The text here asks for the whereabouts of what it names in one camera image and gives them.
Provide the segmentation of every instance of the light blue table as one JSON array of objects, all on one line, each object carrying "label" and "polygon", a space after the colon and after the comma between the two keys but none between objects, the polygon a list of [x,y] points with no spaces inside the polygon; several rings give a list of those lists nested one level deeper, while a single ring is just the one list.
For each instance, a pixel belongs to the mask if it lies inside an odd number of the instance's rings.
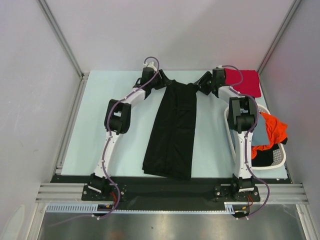
[{"label": "light blue table", "polygon": [[[205,71],[164,71],[170,79],[193,83]],[[90,175],[103,151],[104,119],[110,99],[120,99],[132,89],[142,71],[91,71],[62,168],[62,175]],[[120,140],[110,165],[112,176],[151,177],[142,170],[151,130],[165,89],[152,90],[131,114],[129,131]],[[197,92],[197,114],[192,159],[192,177],[230,178],[235,164],[229,148],[224,110],[227,104],[213,94]],[[263,97],[257,102],[266,106]],[[255,170],[260,178],[286,179],[284,166]]]}]

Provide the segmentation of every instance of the white basket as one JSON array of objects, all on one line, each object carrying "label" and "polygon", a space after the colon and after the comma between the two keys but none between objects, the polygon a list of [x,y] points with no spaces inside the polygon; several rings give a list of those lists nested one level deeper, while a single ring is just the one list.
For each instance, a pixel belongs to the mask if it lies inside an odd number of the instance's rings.
[{"label": "white basket", "polygon": [[[258,104],[259,112],[270,114],[269,110],[265,108],[264,106]],[[236,152],[234,148],[234,144],[231,139],[231,133],[228,125],[228,113],[229,113],[229,107],[227,107],[224,110],[224,122],[226,127],[226,134],[228,136],[228,141],[230,145],[230,150],[232,153],[233,161],[236,161]],[[271,166],[253,166],[253,170],[269,170],[269,169],[276,169],[281,167],[283,164],[285,164],[286,161],[286,152],[284,149],[284,145],[282,143],[278,143],[279,149],[273,151],[273,163]]]}]

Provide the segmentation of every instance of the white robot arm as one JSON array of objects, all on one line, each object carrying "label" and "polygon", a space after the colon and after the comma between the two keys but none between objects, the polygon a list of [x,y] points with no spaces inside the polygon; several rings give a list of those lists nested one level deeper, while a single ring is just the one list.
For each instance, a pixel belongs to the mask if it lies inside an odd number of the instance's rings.
[{"label": "white robot arm", "polygon": [[213,93],[229,104],[228,126],[234,135],[236,155],[232,192],[235,194],[254,191],[251,146],[253,126],[258,114],[254,100],[242,96],[232,86],[226,85],[224,68],[215,68],[212,73],[207,71],[195,84],[199,86],[200,92],[206,95]]},{"label": "white robot arm", "polygon": [[106,174],[110,176],[110,162],[113,160],[113,153],[119,140],[129,130],[131,120],[131,110],[140,102],[145,100],[152,89],[161,89],[169,84],[171,80],[167,78],[164,72],[154,66],[154,62],[145,65],[142,76],[139,78],[132,91],[122,100],[111,99],[106,111],[104,126],[106,135],[101,158],[90,175],[88,188],[101,194],[109,194],[110,185],[106,179]]}]

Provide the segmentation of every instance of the red folded shirt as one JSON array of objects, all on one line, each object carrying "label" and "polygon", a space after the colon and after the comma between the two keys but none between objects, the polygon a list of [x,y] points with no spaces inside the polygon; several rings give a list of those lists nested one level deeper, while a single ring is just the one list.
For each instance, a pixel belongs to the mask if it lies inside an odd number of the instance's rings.
[{"label": "red folded shirt", "polygon": [[[241,81],[241,75],[237,70],[225,68],[226,80],[228,85],[236,84]],[[243,82],[233,88],[241,94],[247,94],[255,98],[261,97],[259,86],[259,74],[255,70],[241,70]]]}]

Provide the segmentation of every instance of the black garment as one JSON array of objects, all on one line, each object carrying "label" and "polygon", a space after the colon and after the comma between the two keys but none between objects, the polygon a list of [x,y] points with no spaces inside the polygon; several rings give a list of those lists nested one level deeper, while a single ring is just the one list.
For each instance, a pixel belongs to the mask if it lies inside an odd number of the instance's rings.
[{"label": "black garment", "polygon": [[192,83],[175,80],[166,87],[144,156],[145,174],[191,178],[197,90]]},{"label": "black garment", "polygon": [[[286,137],[281,143],[286,144],[288,138]],[[268,167],[274,163],[274,151],[279,149],[279,145],[276,143],[272,146],[272,148],[268,150],[257,150],[256,156],[252,160],[252,167]]]}]

